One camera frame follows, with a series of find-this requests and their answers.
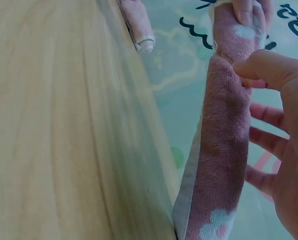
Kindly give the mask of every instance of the wooden surface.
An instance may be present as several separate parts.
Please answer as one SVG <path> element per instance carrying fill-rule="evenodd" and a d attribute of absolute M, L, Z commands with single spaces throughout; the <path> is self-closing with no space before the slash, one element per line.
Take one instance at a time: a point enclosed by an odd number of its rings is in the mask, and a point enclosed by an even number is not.
<path fill-rule="evenodd" d="M 174 240 L 179 179 L 115 0 L 0 0 L 0 240 Z"/>

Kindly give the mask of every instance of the fingernail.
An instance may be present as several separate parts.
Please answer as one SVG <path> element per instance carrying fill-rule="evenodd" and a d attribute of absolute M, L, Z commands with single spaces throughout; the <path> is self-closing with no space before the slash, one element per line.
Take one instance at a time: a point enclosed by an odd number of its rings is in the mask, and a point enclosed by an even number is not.
<path fill-rule="evenodd" d="M 253 25 L 253 18 L 250 12 L 242 12 L 239 14 L 240 22 L 245 26 L 252 26 Z"/>

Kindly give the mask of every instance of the hand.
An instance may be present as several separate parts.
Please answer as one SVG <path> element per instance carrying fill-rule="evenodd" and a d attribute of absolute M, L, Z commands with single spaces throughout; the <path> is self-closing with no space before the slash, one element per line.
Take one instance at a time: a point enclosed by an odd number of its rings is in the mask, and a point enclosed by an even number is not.
<path fill-rule="evenodd" d="M 281 223 L 298 239 L 298 60 L 258 50 L 246 61 L 235 62 L 233 69 L 245 86 L 280 91 L 283 110 L 252 103 L 250 113 L 282 129 L 290 139 L 255 127 L 250 128 L 249 137 L 251 142 L 279 158 L 281 166 L 277 174 L 248 166 L 245 180 L 272 196 Z"/>
<path fill-rule="evenodd" d="M 273 0 L 257 0 L 264 11 L 267 26 L 271 23 Z M 235 15 L 239 22 L 245 26 L 253 24 L 253 0 L 232 0 Z"/>

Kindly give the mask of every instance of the rolled towel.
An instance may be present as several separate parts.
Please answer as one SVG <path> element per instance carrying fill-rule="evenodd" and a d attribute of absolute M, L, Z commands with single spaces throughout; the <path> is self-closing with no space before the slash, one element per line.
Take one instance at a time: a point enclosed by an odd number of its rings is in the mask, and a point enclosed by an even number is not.
<path fill-rule="evenodd" d="M 151 52 L 156 43 L 145 5 L 141 0 L 118 0 L 122 15 L 138 52 Z"/>
<path fill-rule="evenodd" d="M 251 90 L 232 63 L 264 47 L 266 21 L 253 1 L 253 26 L 241 25 L 230 0 L 211 8 L 214 56 L 208 67 L 200 138 L 196 137 L 173 208 L 179 240 L 227 240 L 234 224 L 248 158 Z"/>

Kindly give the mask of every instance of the wood grain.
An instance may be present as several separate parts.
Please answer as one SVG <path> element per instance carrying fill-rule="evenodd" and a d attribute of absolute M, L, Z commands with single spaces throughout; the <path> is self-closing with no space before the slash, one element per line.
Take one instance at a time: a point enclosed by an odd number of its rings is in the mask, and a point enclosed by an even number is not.
<path fill-rule="evenodd" d="M 0 240 L 174 240 L 178 188 L 115 0 L 0 0 Z"/>

